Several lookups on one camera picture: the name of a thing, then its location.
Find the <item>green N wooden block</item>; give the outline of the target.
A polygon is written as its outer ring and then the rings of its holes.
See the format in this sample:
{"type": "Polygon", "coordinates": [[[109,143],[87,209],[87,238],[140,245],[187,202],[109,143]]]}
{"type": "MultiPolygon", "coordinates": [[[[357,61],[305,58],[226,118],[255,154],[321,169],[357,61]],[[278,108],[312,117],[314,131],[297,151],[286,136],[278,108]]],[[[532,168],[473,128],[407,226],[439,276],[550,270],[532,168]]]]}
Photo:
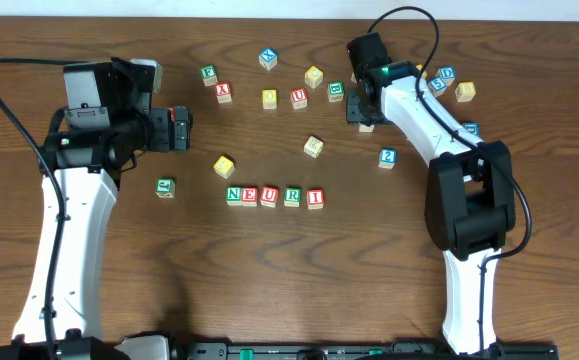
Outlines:
{"type": "Polygon", "coordinates": [[[243,188],[239,186],[228,187],[226,191],[226,203],[229,206],[241,206],[242,190],[243,188]]]}

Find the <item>red E wooden block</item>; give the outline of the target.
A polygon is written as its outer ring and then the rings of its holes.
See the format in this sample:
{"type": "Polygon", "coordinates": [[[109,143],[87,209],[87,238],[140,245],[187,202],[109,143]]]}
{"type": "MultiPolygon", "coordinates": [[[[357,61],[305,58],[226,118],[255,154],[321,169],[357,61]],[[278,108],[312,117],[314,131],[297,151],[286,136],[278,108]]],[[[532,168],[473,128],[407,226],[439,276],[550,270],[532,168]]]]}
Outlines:
{"type": "Polygon", "coordinates": [[[256,207],[258,204],[258,188],[257,187],[243,187],[241,202],[246,207],[256,207]]]}

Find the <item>green R wooden block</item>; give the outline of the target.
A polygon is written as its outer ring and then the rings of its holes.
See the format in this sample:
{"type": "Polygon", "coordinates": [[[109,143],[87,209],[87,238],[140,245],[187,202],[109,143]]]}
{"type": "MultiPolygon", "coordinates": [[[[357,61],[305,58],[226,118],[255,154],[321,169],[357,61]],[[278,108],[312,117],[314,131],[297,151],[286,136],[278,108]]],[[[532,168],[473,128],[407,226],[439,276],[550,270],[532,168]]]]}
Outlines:
{"type": "Polygon", "coordinates": [[[283,204],[285,207],[299,207],[301,203],[301,189],[287,187],[284,192],[283,204]]]}

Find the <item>red I block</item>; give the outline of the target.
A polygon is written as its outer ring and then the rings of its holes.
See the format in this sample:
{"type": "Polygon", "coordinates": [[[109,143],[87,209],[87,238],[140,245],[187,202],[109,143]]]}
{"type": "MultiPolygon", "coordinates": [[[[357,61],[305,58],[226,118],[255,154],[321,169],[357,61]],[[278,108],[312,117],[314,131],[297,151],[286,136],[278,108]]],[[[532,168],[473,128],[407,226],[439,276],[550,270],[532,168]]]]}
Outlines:
{"type": "Polygon", "coordinates": [[[324,207],[325,198],[322,189],[308,190],[306,195],[309,210],[322,209],[324,207]]]}

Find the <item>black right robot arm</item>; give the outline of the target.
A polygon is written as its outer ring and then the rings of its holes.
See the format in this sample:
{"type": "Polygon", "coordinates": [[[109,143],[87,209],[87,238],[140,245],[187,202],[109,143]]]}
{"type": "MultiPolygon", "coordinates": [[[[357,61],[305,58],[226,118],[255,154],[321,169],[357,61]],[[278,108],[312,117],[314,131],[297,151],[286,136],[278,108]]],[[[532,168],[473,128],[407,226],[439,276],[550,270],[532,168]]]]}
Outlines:
{"type": "Polygon", "coordinates": [[[515,225],[510,154],[465,130],[408,61],[352,64],[356,112],[397,126],[428,167],[424,217],[447,279],[443,336],[458,355],[481,355],[497,340],[493,299],[497,255],[515,225]]]}

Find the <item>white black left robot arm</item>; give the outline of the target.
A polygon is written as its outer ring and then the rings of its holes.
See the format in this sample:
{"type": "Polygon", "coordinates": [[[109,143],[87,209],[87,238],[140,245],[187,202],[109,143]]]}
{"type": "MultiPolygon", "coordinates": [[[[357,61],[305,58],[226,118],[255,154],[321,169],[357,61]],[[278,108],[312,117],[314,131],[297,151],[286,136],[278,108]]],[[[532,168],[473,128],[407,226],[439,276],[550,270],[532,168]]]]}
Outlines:
{"type": "MultiPolygon", "coordinates": [[[[184,106],[153,109],[118,129],[71,126],[62,120],[87,109],[59,109],[45,141],[47,150],[74,148],[80,139],[94,150],[127,138],[131,150],[185,151],[192,115],[184,106]]],[[[78,165],[49,161],[42,188],[43,226],[32,285],[12,342],[0,359],[182,359],[183,346],[159,333],[143,332],[112,346],[102,341],[99,287],[104,240],[117,201],[121,166],[108,161],[78,165]]]]}

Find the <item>blue P wooden block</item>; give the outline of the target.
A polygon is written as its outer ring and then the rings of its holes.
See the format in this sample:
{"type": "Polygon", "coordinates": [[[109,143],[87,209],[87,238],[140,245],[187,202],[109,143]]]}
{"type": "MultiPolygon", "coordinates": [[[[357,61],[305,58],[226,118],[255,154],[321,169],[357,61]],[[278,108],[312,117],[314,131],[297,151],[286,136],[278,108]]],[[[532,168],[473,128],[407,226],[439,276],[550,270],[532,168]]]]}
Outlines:
{"type": "Polygon", "coordinates": [[[359,132],[360,133],[372,133],[373,130],[375,128],[375,125],[372,124],[370,126],[364,125],[364,124],[360,124],[359,125],[359,132]]]}

